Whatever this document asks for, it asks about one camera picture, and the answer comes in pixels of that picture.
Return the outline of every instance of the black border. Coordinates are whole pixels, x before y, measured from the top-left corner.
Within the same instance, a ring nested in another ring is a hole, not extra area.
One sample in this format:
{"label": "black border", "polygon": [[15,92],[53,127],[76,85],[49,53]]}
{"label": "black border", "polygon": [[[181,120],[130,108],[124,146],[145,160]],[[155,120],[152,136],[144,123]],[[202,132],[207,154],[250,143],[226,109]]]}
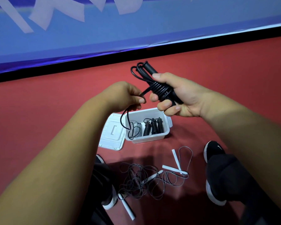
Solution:
{"label": "black border", "polygon": [[223,45],[243,43],[260,39],[267,39],[281,36],[281,27],[274,27],[262,30],[242,32],[231,35],[218,36],[207,39],[180,42],[169,45],[161,45],[152,48],[144,48],[116,54],[109,54],[80,60],[73,60],[52,65],[45,65],[33,68],[25,68],[16,71],[0,73],[0,82],[23,79],[28,77],[61,73],[66,71],[90,68],[101,65],[120,63],[124,61],[139,60],[157,56],[177,54],[182,52],[207,49]]}

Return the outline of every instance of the white plastic lid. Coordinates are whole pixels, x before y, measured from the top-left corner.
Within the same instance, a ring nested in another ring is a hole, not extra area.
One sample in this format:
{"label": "white plastic lid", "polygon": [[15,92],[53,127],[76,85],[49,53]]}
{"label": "white plastic lid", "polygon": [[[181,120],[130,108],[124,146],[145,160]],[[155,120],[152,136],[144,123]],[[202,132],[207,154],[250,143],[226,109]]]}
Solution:
{"label": "white plastic lid", "polygon": [[115,151],[122,149],[125,136],[120,117],[121,115],[116,113],[112,113],[108,117],[100,137],[99,147]]}

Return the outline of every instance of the shoe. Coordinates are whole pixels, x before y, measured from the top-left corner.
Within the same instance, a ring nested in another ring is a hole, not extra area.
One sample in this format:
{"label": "shoe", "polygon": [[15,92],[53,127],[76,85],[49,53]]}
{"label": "shoe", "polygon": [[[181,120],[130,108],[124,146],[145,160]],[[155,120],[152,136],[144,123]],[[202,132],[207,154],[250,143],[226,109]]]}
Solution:
{"label": "shoe", "polygon": [[99,155],[96,155],[95,163],[105,163],[105,162]]}
{"label": "shoe", "polygon": [[[105,162],[99,155],[96,155],[95,163],[105,163]],[[111,209],[116,204],[117,200],[118,200],[118,195],[116,193],[116,189],[112,185],[112,194],[110,195],[110,197],[108,197],[106,201],[102,202],[102,206],[105,210]]]}
{"label": "shoe", "polygon": [[[208,160],[210,159],[211,156],[219,155],[219,154],[225,154],[225,151],[223,150],[222,146],[219,143],[217,143],[216,141],[209,141],[205,145],[203,155],[204,155],[204,159],[205,159],[206,163],[208,162]],[[215,198],[207,180],[206,180],[206,193],[207,193],[208,198],[216,205],[224,206],[227,202],[226,200],[219,201]]]}
{"label": "shoe", "polygon": [[211,140],[205,145],[203,155],[206,163],[211,156],[219,154],[225,154],[225,151],[223,150],[222,146],[216,141]]}

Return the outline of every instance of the person's right arm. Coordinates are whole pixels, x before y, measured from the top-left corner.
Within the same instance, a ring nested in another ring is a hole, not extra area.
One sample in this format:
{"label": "person's right arm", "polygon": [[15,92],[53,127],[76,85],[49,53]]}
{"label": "person's right arm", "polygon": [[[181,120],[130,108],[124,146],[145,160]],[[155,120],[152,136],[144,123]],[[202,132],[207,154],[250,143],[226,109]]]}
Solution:
{"label": "person's right arm", "polygon": [[[281,126],[190,80],[170,73],[153,77],[171,85],[184,102],[171,107],[165,100],[158,109],[168,116],[202,117],[281,209]],[[150,100],[157,101],[157,95]]]}

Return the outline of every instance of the person's right hand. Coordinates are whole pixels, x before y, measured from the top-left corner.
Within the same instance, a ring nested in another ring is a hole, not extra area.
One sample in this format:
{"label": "person's right hand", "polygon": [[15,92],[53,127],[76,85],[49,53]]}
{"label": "person's right hand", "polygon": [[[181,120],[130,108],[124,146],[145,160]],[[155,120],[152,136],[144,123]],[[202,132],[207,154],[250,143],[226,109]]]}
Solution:
{"label": "person's right hand", "polygon": [[[202,108],[213,93],[191,80],[178,77],[169,72],[154,73],[153,78],[160,83],[167,83],[174,88],[176,95],[184,104],[172,106],[170,100],[164,100],[157,105],[158,110],[164,111],[166,116],[179,115],[183,117],[201,117]],[[150,100],[158,101],[158,96],[151,93]]]}

